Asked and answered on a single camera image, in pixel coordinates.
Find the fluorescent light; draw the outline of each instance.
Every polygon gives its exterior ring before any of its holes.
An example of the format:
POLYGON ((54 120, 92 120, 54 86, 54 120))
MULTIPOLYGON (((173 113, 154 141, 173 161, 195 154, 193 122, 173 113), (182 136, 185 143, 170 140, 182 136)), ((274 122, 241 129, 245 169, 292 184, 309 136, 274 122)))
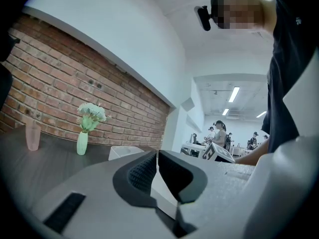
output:
POLYGON ((266 114, 266 112, 263 112, 263 113, 259 114, 256 118, 259 118, 259 117, 261 117, 264 114, 266 114))
POLYGON ((225 109, 223 112, 223 116, 225 116, 228 113, 229 109, 225 109))
POLYGON ((239 87, 234 88, 233 93, 231 94, 231 97, 230 97, 228 102, 230 102, 230 103, 234 102, 234 100, 238 94, 239 89, 240 89, 239 87))

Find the white ceiling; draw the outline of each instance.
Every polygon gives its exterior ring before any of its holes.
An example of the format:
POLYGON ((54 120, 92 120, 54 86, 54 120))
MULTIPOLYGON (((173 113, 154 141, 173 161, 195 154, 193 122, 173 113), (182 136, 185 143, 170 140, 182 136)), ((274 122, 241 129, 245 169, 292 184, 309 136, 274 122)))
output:
MULTIPOLYGON (((268 34, 218 29, 212 21, 211 30, 204 31, 198 22, 194 8, 207 5, 210 11, 210 0, 154 1, 169 19, 181 39, 189 62, 194 58, 200 58, 203 61, 205 57, 214 61, 213 57, 217 58, 220 54, 226 54, 229 60, 233 59, 236 62, 238 56, 243 54, 242 56, 248 60, 247 64, 243 65, 244 68, 252 66, 255 70, 253 73, 264 75, 267 73, 273 46, 272 37, 268 34), (254 64, 253 60, 260 61, 260 63, 254 64)), ((196 70, 200 70, 203 64, 195 67, 196 70)), ((234 77, 231 76, 219 81, 209 77, 195 79, 200 89, 205 115, 221 115, 225 108, 229 108, 227 117, 230 119, 257 120, 256 116, 267 109, 266 78, 254 80, 253 77, 246 81, 242 78, 241 81, 233 81, 233 79, 234 77), (241 89, 235 102, 229 103, 228 99, 234 86, 239 86, 241 89)))

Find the brick wall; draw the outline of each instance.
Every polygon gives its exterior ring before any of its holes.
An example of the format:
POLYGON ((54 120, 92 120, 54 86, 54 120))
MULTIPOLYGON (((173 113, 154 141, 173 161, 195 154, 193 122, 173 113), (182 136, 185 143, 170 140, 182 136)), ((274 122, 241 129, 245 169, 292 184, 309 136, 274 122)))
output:
POLYGON ((160 148, 169 107, 148 88, 36 18, 22 15, 9 32, 21 42, 2 63, 13 84, 0 113, 0 132, 33 118, 42 131, 76 140, 77 108, 92 102, 100 103, 112 119, 90 132, 89 142, 160 148))

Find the pink cup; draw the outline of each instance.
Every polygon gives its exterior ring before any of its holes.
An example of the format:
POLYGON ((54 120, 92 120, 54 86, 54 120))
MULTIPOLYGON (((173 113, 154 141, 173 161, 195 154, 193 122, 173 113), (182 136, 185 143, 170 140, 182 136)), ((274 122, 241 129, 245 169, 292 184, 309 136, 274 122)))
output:
POLYGON ((39 148, 41 127, 34 121, 25 126, 26 144, 29 150, 35 151, 39 148))

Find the dark wooden table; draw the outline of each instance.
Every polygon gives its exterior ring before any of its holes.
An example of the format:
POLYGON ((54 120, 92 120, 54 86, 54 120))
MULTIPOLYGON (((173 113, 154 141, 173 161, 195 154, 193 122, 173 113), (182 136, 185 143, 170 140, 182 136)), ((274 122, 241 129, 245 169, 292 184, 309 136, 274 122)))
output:
POLYGON ((110 149, 110 146, 88 144, 86 154, 80 156, 75 141, 41 133, 39 149, 30 151, 25 127, 21 126, 0 135, 0 170, 13 198, 30 209, 51 189, 83 168, 107 161, 110 149))

